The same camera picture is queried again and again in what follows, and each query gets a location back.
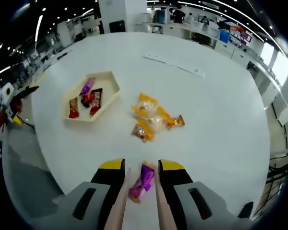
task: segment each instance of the purple candy wrapper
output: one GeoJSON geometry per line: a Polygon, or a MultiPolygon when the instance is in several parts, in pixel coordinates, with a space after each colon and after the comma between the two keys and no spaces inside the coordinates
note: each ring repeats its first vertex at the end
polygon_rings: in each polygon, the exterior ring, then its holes
{"type": "Polygon", "coordinates": [[[94,83],[95,83],[95,78],[90,78],[89,80],[87,80],[87,82],[84,84],[84,86],[81,90],[81,93],[79,95],[85,95],[88,92],[90,92],[94,83]]]}
{"type": "Polygon", "coordinates": [[[135,203],[140,203],[143,195],[151,188],[154,182],[154,168],[153,165],[143,162],[141,175],[128,193],[128,197],[135,203]]]}

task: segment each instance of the beige tray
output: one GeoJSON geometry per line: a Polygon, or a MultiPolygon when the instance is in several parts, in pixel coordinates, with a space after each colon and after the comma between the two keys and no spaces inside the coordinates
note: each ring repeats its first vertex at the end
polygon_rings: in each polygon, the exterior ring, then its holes
{"type": "Polygon", "coordinates": [[[81,79],[81,81],[79,81],[76,85],[74,85],[65,93],[62,102],[62,116],[64,119],[68,120],[93,122],[101,115],[101,113],[106,108],[111,105],[111,103],[118,97],[119,93],[120,87],[117,84],[115,77],[111,71],[86,74],[81,79]],[[91,106],[89,108],[85,108],[80,102],[81,97],[79,97],[81,89],[83,88],[88,78],[96,79],[91,90],[99,88],[103,89],[101,95],[101,108],[93,116],[90,116],[91,106]],[[69,118],[69,101],[75,97],[78,97],[79,117],[69,118]]]}

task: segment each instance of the person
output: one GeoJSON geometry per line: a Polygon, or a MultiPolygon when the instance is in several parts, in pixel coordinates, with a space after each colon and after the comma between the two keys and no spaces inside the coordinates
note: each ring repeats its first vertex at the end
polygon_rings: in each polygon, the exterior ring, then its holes
{"type": "Polygon", "coordinates": [[[194,21],[193,14],[192,14],[192,13],[189,13],[189,15],[188,15],[187,18],[186,18],[186,23],[192,24],[193,21],[194,21]]]}
{"type": "Polygon", "coordinates": [[[204,25],[209,25],[209,19],[206,15],[201,19],[201,23],[203,23],[204,25]]]}
{"type": "Polygon", "coordinates": [[[182,24],[184,17],[186,14],[181,11],[181,6],[178,6],[177,9],[174,11],[174,22],[182,24]]]}
{"type": "Polygon", "coordinates": [[[74,26],[74,40],[75,42],[81,41],[83,39],[82,31],[83,26],[79,20],[75,21],[76,25],[74,26]]]}

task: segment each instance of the red snack wrapper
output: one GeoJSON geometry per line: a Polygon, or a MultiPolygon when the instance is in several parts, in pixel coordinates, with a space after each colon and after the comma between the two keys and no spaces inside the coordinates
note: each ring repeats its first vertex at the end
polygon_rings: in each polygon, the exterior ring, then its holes
{"type": "Polygon", "coordinates": [[[102,94],[102,88],[92,90],[92,93],[94,95],[94,100],[92,101],[92,108],[90,111],[90,115],[93,116],[100,108],[101,108],[101,94],[102,94]]]}
{"type": "Polygon", "coordinates": [[[69,118],[76,118],[78,116],[78,99],[74,98],[69,101],[69,118]]]}
{"type": "Polygon", "coordinates": [[[90,92],[89,94],[86,94],[83,96],[84,103],[90,103],[92,100],[94,100],[95,96],[93,92],[90,92]]]}

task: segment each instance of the orange snack package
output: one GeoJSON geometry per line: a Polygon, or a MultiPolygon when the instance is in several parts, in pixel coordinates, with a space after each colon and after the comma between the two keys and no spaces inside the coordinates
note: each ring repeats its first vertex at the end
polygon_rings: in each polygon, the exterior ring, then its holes
{"type": "Polygon", "coordinates": [[[148,140],[153,140],[155,138],[151,128],[144,120],[141,119],[137,120],[137,124],[135,125],[132,134],[140,138],[143,142],[147,142],[148,140]]]}

